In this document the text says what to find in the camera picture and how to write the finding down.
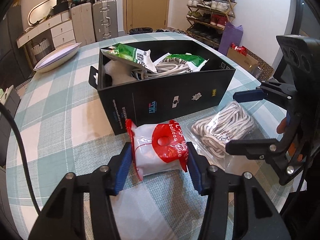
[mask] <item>tablecloth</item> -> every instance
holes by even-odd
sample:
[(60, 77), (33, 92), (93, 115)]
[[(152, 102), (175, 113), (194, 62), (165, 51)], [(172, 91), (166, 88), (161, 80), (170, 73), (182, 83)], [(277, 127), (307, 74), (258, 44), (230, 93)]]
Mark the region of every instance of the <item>tablecloth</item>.
[[(37, 202), (42, 208), (67, 172), (91, 173), (120, 153), (127, 137), (115, 136), (102, 108), (97, 91), (88, 83), (90, 66), (98, 68), (99, 50), (118, 42), (188, 40), (178, 33), (148, 33), (123, 36), (84, 46), (59, 68), (36, 73), (19, 105), (15, 121), (26, 149), (29, 172)], [(236, 68), (234, 77), (219, 106), (177, 118), (187, 123), (219, 111), (236, 91), (254, 89), (260, 83), (233, 61), (210, 49)], [(260, 138), (281, 138), (276, 127), (286, 111), (268, 101), (242, 104), (259, 123)], [(252, 172), (278, 210), (283, 206), (291, 183), (280, 186), (278, 177), (264, 161), (233, 159), (227, 171)], [(19, 234), (28, 238), (36, 211), (28, 192), (20, 152), (11, 133), (6, 163), (7, 188), (12, 216)], [(93, 239), (89, 195), (84, 196), (87, 239)], [(203, 220), (206, 197), (194, 190), (183, 171), (169, 171), (138, 180), (130, 168), (124, 190), (111, 198), (122, 239), (197, 239)], [(229, 205), (227, 239), (232, 236), (232, 207)]]

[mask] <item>brown cardboard box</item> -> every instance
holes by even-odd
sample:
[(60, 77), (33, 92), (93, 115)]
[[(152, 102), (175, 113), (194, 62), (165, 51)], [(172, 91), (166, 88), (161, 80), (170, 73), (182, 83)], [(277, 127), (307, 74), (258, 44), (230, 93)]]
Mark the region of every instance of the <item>brown cardboard box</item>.
[(227, 57), (236, 62), (239, 66), (243, 67), (249, 73), (255, 70), (255, 68), (258, 66), (258, 61), (249, 54), (244, 56), (233, 48), (229, 48)]

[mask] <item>plate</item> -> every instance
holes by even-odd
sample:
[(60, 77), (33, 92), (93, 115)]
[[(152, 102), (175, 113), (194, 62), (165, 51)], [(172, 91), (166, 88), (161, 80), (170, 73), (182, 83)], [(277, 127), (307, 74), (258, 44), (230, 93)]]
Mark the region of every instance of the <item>plate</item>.
[(72, 43), (54, 50), (41, 59), (33, 70), (44, 73), (61, 66), (78, 52), (80, 44)]

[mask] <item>open cardboard box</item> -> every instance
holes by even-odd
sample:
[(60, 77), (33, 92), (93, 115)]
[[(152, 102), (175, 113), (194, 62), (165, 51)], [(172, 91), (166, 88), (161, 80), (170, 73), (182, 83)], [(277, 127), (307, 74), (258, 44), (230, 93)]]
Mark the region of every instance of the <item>open cardboard box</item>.
[(104, 65), (110, 58), (100, 51), (99, 69), (91, 67), (89, 83), (98, 90), (115, 135), (126, 132), (125, 120), (137, 125), (160, 123), (217, 106), (235, 73), (235, 68), (212, 51), (191, 40), (141, 41), (127, 45), (151, 50), (155, 61), (167, 52), (191, 53), (208, 60), (199, 72), (175, 74), (112, 86)]
[(245, 56), (233, 48), (229, 48), (227, 57), (233, 60), (234, 62), (236, 62), (239, 66), (244, 68), (249, 73), (252, 73), (252, 71), (256, 69), (259, 63), (256, 59), (251, 57), (249, 54)]

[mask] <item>white logo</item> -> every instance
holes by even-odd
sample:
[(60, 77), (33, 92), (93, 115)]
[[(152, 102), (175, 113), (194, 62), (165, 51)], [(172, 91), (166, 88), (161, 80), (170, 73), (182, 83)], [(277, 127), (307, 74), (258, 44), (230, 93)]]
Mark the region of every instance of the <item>white logo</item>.
[(195, 94), (192, 96), (192, 100), (198, 100), (202, 95), (200, 93)]
[(173, 99), (172, 108), (177, 107), (178, 103), (179, 103), (179, 96), (175, 96)]
[(96, 79), (96, 84), (98, 85), (98, 72), (93, 77)]

